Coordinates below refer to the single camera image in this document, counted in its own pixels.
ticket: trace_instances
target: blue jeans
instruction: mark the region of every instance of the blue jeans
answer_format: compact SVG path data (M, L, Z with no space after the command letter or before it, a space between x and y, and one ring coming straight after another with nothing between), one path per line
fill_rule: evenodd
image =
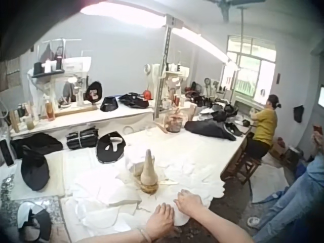
M288 224L308 213L323 195L324 188L305 172L261 218L260 231L253 237L255 243L268 242L278 235Z

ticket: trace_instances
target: metal pole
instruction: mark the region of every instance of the metal pole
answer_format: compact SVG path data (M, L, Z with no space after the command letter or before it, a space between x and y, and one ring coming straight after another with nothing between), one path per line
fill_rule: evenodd
M167 62L167 59L168 59L171 30L172 30L172 28L167 26L166 37L165 37L165 42L164 42L163 58L162 58L162 63L160 65L160 69L159 69L157 93L156 93L155 107L154 107L154 119L158 118L159 112L160 112L162 90L163 90L163 85L164 85L163 82L162 82L161 77L163 75L164 66L165 66L165 64Z
M240 47L240 51L239 51L239 59L238 59L238 67L240 67L241 65L241 57L242 57L242 50L243 50L243 36L244 36L244 8L239 8L241 9L241 47ZM229 103L232 102L232 98L233 98L233 95L234 95L234 92L235 92L235 85L236 85L236 81L237 81L237 77L238 77L238 73L239 73L239 70L237 72L234 72L234 75L233 75L233 92L231 94L231 98L229 100Z

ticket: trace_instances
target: shelf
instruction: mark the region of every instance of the shelf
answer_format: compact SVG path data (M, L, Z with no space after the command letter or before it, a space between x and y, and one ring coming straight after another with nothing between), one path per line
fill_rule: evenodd
M57 71L53 71L53 72L39 73L39 74L35 74L34 76L32 76L32 78L53 76L53 75L63 74L64 72L65 72L64 70L57 70Z

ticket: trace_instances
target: wooden stool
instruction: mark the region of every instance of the wooden stool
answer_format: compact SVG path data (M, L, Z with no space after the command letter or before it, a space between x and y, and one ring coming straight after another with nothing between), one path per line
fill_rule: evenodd
M244 185L247 181L249 181L250 177L260 165L260 159L251 158L246 153L243 153L237 162L234 176L237 177L237 174L243 175L245 179L243 181L240 181ZM241 170L243 166L245 166L246 172Z

